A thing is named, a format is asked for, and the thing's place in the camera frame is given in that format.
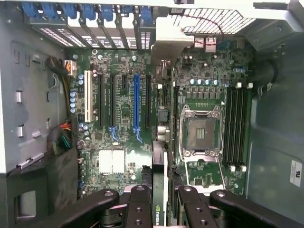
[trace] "white cable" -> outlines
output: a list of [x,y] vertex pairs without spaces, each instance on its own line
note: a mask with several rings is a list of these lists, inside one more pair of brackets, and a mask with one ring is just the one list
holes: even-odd
[[52,74],[52,77],[55,80],[55,84],[52,87],[50,87],[50,89],[55,88],[58,84],[58,75],[57,74]]

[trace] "green circuit board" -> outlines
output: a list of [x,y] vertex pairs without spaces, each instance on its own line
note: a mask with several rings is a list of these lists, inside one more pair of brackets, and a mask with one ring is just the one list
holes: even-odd
[[[142,166],[151,166],[152,162],[151,141],[156,135],[156,83],[151,76],[150,54],[114,50],[99,50],[92,54],[91,50],[73,50],[73,55],[75,54],[78,55],[78,75],[84,74],[85,70],[96,71],[98,74],[92,81],[93,109],[98,114],[94,115],[90,123],[85,123],[84,117],[84,84],[79,84],[79,78],[73,78],[71,82],[71,91],[77,94],[75,114],[79,123],[88,128],[79,129],[78,148],[83,159],[80,170],[83,181],[82,197],[104,188],[122,193],[126,186],[141,183]],[[139,122],[142,143],[133,132],[134,74],[140,75]],[[150,85],[149,91],[146,91],[146,83]],[[110,113],[111,102],[114,103],[114,117]],[[118,142],[109,129],[110,118],[114,118],[115,137]],[[104,154],[108,150],[112,150],[112,158]],[[100,166],[110,162],[113,166],[112,172],[100,173]]]
[[[179,116],[184,105],[188,105],[191,110],[206,111],[213,110],[215,106],[220,108],[222,114],[222,137],[225,131],[225,116],[227,103],[227,89],[226,86],[236,86],[237,82],[246,83],[247,78],[251,76],[250,65],[254,58],[254,50],[250,45],[244,49],[237,49],[236,42],[226,42],[221,48],[217,48],[216,53],[205,53],[199,49],[186,49],[181,55],[176,64],[175,81],[179,86],[177,92],[176,106],[177,106],[177,134],[179,134]],[[247,113],[245,128],[245,142],[248,142],[248,131],[250,121],[250,107],[251,107],[251,90],[247,90]],[[219,129],[215,125],[215,141],[218,141]],[[247,162],[247,148],[248,144],[244,144],[244,163]],[[185,163],[177,153],[178,146],[175,149],[175,162],[179,173],[182,173],[184,184],[186,180]],[[245,172],[236,170],[231,172],[224,165],[221,166],[224,176],[226,189],[236,194],[243,194],[245,188]],[[208,188],[211,185],[222,184],[222,178],[219,171],[219,165],[214,162],[188,162],[187,163],[189,184],[202,185]]]
[[[219,138],[219,124],[224,127],[227,92],[225,84],[235,86],[237,82],[245,82],[250,77],[250,62],[254,57],[251,46],[237,49],[236,42],[225,42],[216,53],[205,53],[201,48],[187,48],[181,54],[175,65],[175,97],[170,97],[170,83],[166,82],[166,91],[158,89],[158,83],[152,75],[150,52],[126,51],[126,50],[91,50],[73,49],[69,53],[69,59],[77,55],[77,75],[85,71],[96,71],[97,77],[93,77],[93,110],[96,111],[93,120],[85,123],[85,91],[83,81],[74,77],[71,81],[71,91],[76,93],[75,113],[80,123],[78,150],[82,159],[80,164],[80,179],[83,182],[81,197],[92,192],[111,188],[122,193],[124,188],[141,183],[142,166],[151,166],[152,148],[151,142],[157,134],[157,110],[161,104],[170,110],[170,103],[176,103],[175,116],[177,117],[176,132],[178,132],[179,116],[182,107],[187,104],[195,110],[212,110],[219,106],[223,115],[223,121],[216,123],[216,138]],[[241,73],[236,68],[245,69]],[[140,75],[140,137],[137,139],[133,130],[133,96],[135,74]],[[110,120],[112,113],[111,104],[114,101],[114,120]],[[111,125],[115,125],[115,140]],[[244,145],[244,160],[247,152]],[[112,172],[102,173],[101,165],[106,166],[111,159],[106,154],[111,151]],[[123,154],[123,159],[116,159],[114,153]],[[185,165],[180,160],[176,147],[174,149],[174,161],[182,179],[186,183]],[[189,184],[210,185],[221,184],[221,175],[216,163],[188,162]],[[231,172],[222,167],[224,181],[228,190],[237,194],[243,194],[245,186],[245,173]]]

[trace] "mounting screw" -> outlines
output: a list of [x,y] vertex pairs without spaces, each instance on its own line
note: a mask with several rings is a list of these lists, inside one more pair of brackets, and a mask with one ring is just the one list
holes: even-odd
[[184,189],[185,189],[185,191],[191,191],[191,188],[188,186],[184,187]]
[[283,30],[281,26],[277,26],[275,29],[277,32],[281,32]]
[[105,194],[104,194],[105,196],[112,196],[113,195],[113,193],[112,192],[110,192],[110,191],[107,191]]
[[218,191],[218,192],[217,192],[217,195],[218,195],[219,197],[224,197],[224,196],[225,196],[225,193],[223,193],[222,191]]
[[139,186],[139,187],[136,188],[136,190],[138,190],[138,191],[143,191],[144,188],[143,188],[142,186]]

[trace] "label sticker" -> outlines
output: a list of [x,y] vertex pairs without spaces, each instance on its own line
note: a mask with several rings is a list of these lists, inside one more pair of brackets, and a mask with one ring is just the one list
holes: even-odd
[[296,161],[291,161],[290,183],[301,186],[302,164]]

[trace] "heatsink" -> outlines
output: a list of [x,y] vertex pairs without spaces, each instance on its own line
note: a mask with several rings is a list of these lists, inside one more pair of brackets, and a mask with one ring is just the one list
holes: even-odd
[[100,150],[99,173],[108,175],[124,173],[124,150]]

